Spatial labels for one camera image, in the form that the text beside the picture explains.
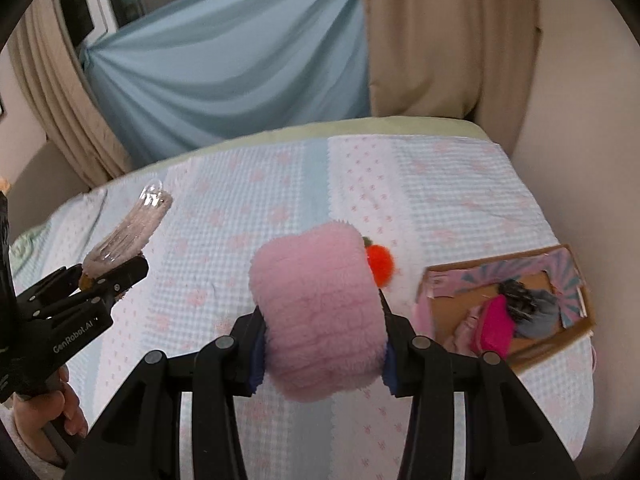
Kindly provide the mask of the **person left hand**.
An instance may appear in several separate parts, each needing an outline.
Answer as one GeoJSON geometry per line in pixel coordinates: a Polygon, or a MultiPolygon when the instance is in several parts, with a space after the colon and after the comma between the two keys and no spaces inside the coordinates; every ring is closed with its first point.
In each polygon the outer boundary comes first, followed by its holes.
{"type": "Polygon", "coordinates": [[[66,365],[58,370],[58,380],[60,390],[34,396],[29,400],[14,396],[13,401],[17,433],[35,456],[53,465],[61,465],[62,457],[44,434],[43,428],[48,422],[63,416],[66,434],[81,438],[88,434],[88,422],[80,407],[78,395],[70,386],[70,372],[66,365]]]}

